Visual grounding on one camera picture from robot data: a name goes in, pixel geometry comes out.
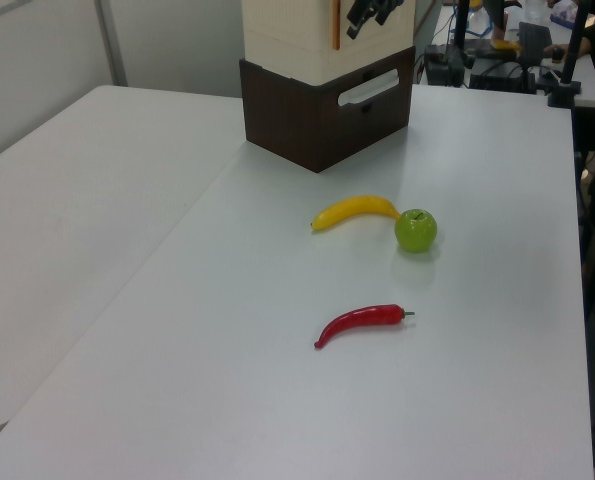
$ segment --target chili pepper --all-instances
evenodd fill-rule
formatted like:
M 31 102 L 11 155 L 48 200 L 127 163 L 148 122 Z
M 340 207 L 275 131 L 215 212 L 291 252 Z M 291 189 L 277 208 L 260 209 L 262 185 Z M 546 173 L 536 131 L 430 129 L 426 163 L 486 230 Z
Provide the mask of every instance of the chili pepper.
M 331 205 L 315 217 L 310 224 L 313 230 L 325 230 L 354 215 L 376 213 L 398 220 L 400 215 L 390 201 L 376 195 L 350 197 Z
M 415 312 L 405 312 L 399 305 L 375 305 L 359 308 L 337 317 L 321 332 L 315 348 L 321 349 L 338 333 L 355 327 L 371 327 L 375 325 L 397 325 L 406 315 Z

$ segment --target red chili pepper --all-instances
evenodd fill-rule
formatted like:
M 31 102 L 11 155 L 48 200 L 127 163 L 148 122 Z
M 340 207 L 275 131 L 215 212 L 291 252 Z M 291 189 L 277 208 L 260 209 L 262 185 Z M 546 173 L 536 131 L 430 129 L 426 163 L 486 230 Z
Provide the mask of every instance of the red chili pepper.
M 406 315 L 414 314 L 405 312 L 399 305 L 375 305 L 344 313 L 326 325 L 319 340 L 315 342 L 315 348 L 324 348 L 331 338 L 345 330 L 374 325 L 397 325 Z

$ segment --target dark brown box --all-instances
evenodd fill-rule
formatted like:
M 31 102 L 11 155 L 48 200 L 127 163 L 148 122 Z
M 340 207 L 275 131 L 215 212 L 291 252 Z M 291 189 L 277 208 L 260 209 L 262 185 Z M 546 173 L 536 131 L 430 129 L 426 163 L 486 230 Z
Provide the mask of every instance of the dark brown box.
M 313 87 L 241 60 L 248 141 L 321 172 L 408 125 L 415 47 Z M 362 103 L 339 95 L 397 69 L 399 84 Z

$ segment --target plastic apple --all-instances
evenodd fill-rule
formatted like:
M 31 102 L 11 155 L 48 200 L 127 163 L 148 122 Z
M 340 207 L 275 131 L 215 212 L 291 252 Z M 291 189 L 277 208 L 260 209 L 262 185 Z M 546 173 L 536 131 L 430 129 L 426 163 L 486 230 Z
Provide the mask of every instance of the plastic apple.
M 395 223 L 395 236 L 407 252 L 425 252 L 437 237 L 437 222 L 426 210 L 407 210 Z

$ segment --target plastic banana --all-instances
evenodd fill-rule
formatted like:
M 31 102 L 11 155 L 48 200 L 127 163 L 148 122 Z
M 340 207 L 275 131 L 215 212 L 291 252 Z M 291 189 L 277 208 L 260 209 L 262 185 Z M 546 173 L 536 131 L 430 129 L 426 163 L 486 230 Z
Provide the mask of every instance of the plastic banana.
M 375 213 L 387 217 L 399 219 L 401 216 L 397 209 L 383 197 L 376 195 L 360 195 L 350 197 L 341 202 L 331 205 L 326 210 L 315 217 L 310 224 L 313 230 L 325 230 L 346 220 L 354 215 L 361 213 Z

